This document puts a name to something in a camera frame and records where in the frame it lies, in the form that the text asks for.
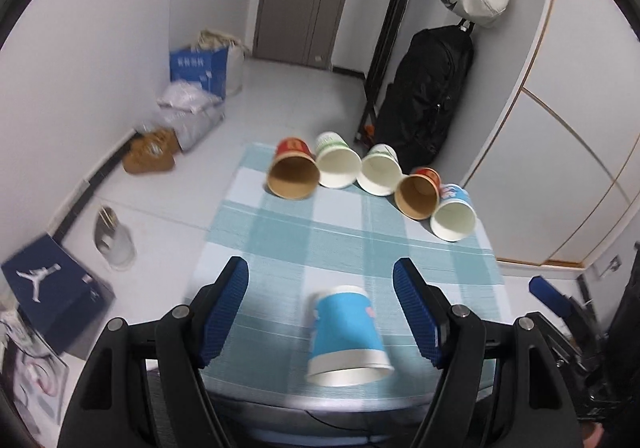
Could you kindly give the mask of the person hand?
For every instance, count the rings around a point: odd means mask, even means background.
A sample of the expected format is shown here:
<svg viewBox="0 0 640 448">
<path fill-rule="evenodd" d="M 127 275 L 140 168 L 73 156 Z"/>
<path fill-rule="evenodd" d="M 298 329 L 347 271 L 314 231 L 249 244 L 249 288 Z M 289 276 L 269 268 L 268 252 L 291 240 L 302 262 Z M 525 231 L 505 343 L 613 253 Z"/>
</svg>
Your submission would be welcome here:
<svg viewBox="0 0 640 448">
<path fill-rule="evenodd" d="M 604 428 L 598 422 L 582 422 L 582 446 L 584 448 L 598 448 L 604 435 Z"/>
</svg>

